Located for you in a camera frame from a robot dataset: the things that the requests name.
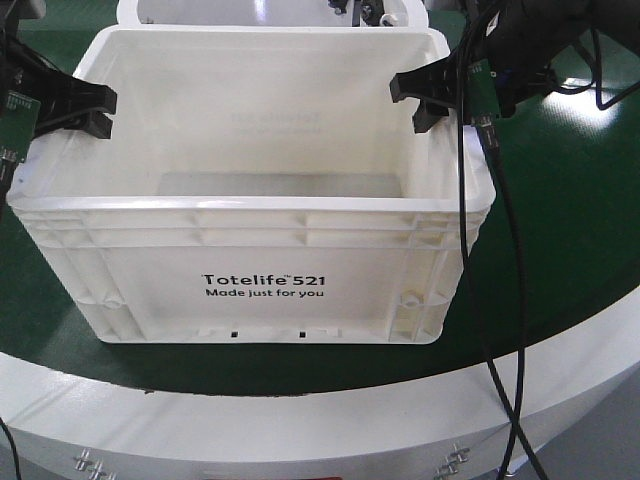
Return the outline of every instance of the green surface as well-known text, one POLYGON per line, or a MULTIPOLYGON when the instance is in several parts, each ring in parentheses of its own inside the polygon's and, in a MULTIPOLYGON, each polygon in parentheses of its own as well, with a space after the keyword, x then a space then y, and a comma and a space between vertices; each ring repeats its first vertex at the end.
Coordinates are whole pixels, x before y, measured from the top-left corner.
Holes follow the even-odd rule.
MULTIPOLYGON (((114 21, 116 2, 47 3, 47 18, 24 22, 21 37, 70 71, 95 32, 114 21)), ((438 14, 432 24, 455 32, 461 22, 438 14)), ((640 76, 636 59, 611 51, 619 81, 640 76)), ((567 76, 586 76, 570 55, 561 67, 567 76)), ((535 99, 499 124, 526 246, 532 342, 579 323, 640 283, 640 94, 621 104, 607 126, 607 117, 581 113, 583 99, 567 97, 563 105, 535 99)), ((12 214, 0 227, 0 245, 0 350, 84 377, 150 390, 284 395, 398 382, 481 361, 462 287, 442 337, 428 346, 106 345, 12 214)), ((493 349, 513 351, 515 271, 500 199, 472 257, 493 349)))

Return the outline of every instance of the green circuit board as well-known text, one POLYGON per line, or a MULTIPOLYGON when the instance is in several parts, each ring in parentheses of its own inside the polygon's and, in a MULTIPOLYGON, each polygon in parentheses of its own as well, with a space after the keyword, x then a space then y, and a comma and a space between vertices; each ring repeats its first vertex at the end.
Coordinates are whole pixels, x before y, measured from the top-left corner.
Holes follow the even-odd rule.
POLYGON ((0 152, 10 161, 24 162, 38 121, 40 102, 10 91, 0 116, 0 152))

